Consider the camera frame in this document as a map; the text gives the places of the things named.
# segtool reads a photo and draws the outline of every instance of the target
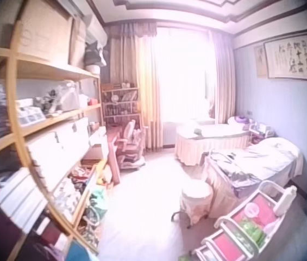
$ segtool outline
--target window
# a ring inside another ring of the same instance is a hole
[[[156,55],[163,122],[208,117],[216,66],[207,34],[158,28]]]

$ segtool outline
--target wooden desk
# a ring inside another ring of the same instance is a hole
[[[111,127],[106,130],[109,145],[109,165],[111,168],[114,184],[119,184],[121,182],[120,168],[118,167],[116,158],[117,146],[115,145],[116,140],[120,138],[121,132],[122,127]]]

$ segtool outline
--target tiled floor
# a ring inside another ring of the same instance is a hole
[[[123,173],[114,188],[99,244],[100,261],[177,261],[215,231],[214,220],[186,229],[187,220],[171,222],[179,209],[184,180],[200,168],[182,167],[173,150],[145,156],[140,170]],[[298,197],[282,228],[260,260],[307,260],[307,217]]]

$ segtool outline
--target air conditioner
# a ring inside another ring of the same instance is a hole
[[[92,44],[98,41],[101,46],[105,46],[108,36],[95,15],[86,15],[83,21],[86,24],[86,42]]]

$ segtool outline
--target white stool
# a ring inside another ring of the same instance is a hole
[[[190,179],[182,188],[180,197],[180,211],[171,216],[171,221],[179,213],[186,213],[190,219],[187,228],[196,224],[202,217],[207,218],[214,195],[212,187],[203,180]]]

